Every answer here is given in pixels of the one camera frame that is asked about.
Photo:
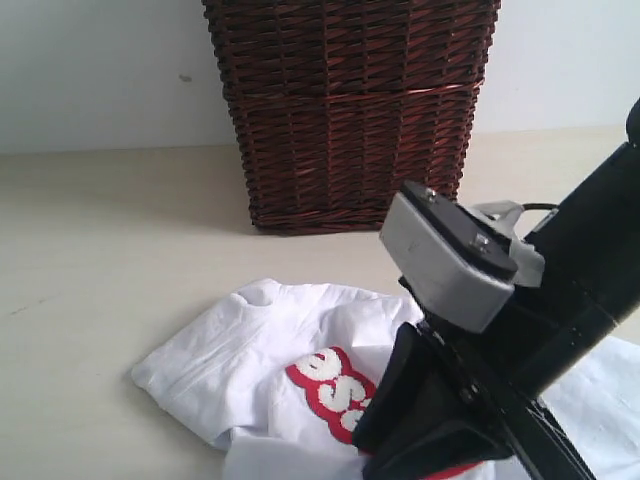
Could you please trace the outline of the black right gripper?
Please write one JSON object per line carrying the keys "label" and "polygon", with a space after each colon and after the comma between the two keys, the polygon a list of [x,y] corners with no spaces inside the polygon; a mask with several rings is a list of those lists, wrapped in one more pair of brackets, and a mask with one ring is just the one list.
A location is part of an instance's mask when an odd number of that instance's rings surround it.
{"label": "black right gripper", "polygon": [[484,333],[432,315],[402,325],[353,442],[367,479],[419,479],[516,458],[532,479],[592,471],[541,395],[595,344],[590,281],[518,288]]}

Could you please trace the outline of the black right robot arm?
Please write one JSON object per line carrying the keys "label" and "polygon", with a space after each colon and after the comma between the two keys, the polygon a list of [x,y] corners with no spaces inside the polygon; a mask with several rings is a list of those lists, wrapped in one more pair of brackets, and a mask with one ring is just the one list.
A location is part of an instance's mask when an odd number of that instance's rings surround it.
{"label": "black right robot arm", "polygon": [[626,141],[524,238],[516,202],[463,207],[415,182],[380,238],[423,317],[401,325],[353,432],[367,479],[516,457],[533,479],[592,473],[540,394],[639,303],[639,112]]}

